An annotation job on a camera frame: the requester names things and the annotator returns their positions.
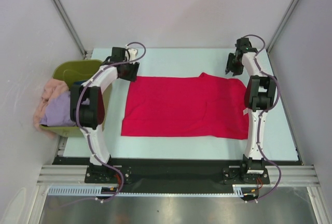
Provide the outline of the red t shirt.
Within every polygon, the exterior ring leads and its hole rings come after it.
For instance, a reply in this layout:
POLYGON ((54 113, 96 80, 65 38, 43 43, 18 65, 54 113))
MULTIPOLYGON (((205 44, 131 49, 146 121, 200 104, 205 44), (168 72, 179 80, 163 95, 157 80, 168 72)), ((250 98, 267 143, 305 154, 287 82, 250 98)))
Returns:
POLYGON ((248 138, 246 87, 236 78, 145 77, 130 83, 121 135, 248 138))

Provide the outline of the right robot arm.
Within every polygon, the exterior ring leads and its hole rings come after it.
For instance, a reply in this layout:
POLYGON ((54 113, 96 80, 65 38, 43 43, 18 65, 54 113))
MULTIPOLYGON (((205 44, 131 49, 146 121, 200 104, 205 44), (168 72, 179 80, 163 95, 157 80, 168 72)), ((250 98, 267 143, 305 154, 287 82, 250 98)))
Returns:
POLYGON ((258 55, 264 48, 253 47, 250 37, 256 37, 265 45, 263 38, 248 34, 237 39, 236 50, 228 55, 225 73, 239 76, 247 71, 249 81, 244 95, 244 105, 249 119, 248 139, 243 159, 234 175, 235 182, 260 183, 268 179, 264 154, 264 130, 267 114, 276 107, 280 90, 276 77, 265 72, 258 63, 258 55))

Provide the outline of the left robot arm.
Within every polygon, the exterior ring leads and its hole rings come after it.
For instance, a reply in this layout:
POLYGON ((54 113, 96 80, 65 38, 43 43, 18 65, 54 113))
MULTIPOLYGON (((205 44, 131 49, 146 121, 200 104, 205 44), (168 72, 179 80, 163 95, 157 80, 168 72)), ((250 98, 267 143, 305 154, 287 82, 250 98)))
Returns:
POLYGON ((139 60, 146 54, 146 47, 139 42, 125 47, 113 47, 111 55, 99 66, 96 73, 82 84, 70 88, 70 118, 77 124, 88 142, 91 152, 90 163, 100 165, 97 177, 107 183, 115 176, 115 170, 108 166, 110 153, 103 134, 106 111, 103 93, 117 79, 135 82, 139 60))

